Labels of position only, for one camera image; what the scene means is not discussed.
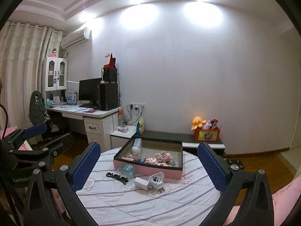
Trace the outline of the teal clear round piece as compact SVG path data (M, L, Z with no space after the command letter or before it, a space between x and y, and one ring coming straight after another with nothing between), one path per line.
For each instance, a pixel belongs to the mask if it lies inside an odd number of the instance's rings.
M119 168L119 172L122 176L127 177L129 179L133 178L136 175L135 168L129 164L123 164Z

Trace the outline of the black hair clip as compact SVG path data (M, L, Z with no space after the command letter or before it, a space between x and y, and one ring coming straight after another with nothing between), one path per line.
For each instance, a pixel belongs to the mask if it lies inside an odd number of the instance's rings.
M128 178L116 173L106 173L106 177L113 178L115 180L120 181L123 185L128 183Z

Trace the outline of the blue gold small box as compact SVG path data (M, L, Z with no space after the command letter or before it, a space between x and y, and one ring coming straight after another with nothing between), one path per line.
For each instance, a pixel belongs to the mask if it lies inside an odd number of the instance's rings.
M141 158L139 159L139 163L144 163L144 161L145 161L145 157L141 157Z

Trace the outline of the white power adapter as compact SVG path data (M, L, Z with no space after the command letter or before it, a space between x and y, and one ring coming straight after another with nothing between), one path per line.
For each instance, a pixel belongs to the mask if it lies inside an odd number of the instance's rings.
M134 180L134 185L139 189L147 191L149 188L149 181L136 177Z

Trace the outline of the pink block kitty figure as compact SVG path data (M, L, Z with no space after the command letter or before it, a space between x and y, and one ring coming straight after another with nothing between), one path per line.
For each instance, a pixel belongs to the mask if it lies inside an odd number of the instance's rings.
M157 165L158 161L156 158L146 158L145 160L146 164L150 164L150 165Z

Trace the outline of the clear plug piece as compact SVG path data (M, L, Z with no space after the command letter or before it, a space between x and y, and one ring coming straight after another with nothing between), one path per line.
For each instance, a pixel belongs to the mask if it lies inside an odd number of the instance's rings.
M169 162L169 164L172 166L172 167L181 167L180 166L180 162L178 160L171 160Z

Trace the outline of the white perforated shell case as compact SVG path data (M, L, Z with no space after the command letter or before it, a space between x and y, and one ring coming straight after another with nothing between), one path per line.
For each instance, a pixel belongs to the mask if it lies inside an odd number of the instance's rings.
M148 185L153 187L155 190L160 190L164 186L164 173L159 172L156 174L153 174L148 178Z

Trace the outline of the baby doll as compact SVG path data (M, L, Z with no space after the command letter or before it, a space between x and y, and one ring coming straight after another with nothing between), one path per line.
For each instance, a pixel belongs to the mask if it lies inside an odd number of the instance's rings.
M156 153L155 154L155 159L158 162L169 162L173 159L171 153L166 152L166 151L162 151L161 153Z

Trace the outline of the rose gold metal cup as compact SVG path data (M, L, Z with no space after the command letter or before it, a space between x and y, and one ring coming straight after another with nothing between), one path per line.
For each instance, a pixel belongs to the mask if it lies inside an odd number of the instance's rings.
M130 157L122 157L122 159L127 160L127 161L134 161L134 158L130 158Z

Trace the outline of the clear plastic box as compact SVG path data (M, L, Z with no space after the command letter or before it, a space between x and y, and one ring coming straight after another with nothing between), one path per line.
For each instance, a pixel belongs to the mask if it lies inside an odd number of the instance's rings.
M140 150L142 150L142 139L141 138L135 138L133 147L137 147Z

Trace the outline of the black office chair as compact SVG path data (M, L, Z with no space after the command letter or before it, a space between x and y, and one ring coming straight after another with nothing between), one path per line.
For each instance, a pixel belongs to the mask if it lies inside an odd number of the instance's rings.
M45 124L46 132L41 134L42 141L36 144L36 150L42 150L47 143L68 133L69 124L63 117L51 117L46 109L42 93L35 90L30 97L29 119L33 125Z

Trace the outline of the white desk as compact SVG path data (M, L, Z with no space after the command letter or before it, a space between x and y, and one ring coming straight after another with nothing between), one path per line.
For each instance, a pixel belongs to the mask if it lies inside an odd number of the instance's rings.
M48 108L51 115L60 115L70 123L72 131L85 134L88 142L98 142L102 152L112 149L111 134L118 126L118 109L109 111L64 105Z

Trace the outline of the black monitor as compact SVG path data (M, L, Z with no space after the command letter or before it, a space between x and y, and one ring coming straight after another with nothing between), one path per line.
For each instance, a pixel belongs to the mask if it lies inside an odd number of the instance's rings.
M80 107L98 108L98 85L101 80L101 78L94 78L79 82L79 101L89 101L89 103L81 104Z

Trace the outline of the black computer tower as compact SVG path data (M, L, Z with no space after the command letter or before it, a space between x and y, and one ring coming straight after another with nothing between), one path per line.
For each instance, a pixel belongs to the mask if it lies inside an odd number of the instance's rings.
M98 108L109 111L118 107L118 84L103 83L98 85Z

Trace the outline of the black speaker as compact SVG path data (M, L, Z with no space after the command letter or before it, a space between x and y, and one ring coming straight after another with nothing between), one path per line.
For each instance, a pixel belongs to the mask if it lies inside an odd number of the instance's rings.
M114 67L102 68L102 80L104 82L116 83L117 75L118 75L117 68Z

